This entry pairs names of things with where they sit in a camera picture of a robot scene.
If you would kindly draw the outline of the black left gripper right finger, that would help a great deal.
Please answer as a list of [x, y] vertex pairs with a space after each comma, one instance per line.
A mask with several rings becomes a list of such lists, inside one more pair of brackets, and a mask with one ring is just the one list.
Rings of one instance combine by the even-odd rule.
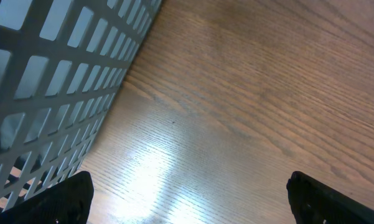
[[292, 173], [286, 188], [297, 224], [374, 224], [374, 210], [301, 171]]

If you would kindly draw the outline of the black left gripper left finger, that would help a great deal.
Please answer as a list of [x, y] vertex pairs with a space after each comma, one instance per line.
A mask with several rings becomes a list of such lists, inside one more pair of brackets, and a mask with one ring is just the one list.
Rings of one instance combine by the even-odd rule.
[[82, 171], [0, 213], [0, 224], [86, 224], [93, 195], [91, 175]]

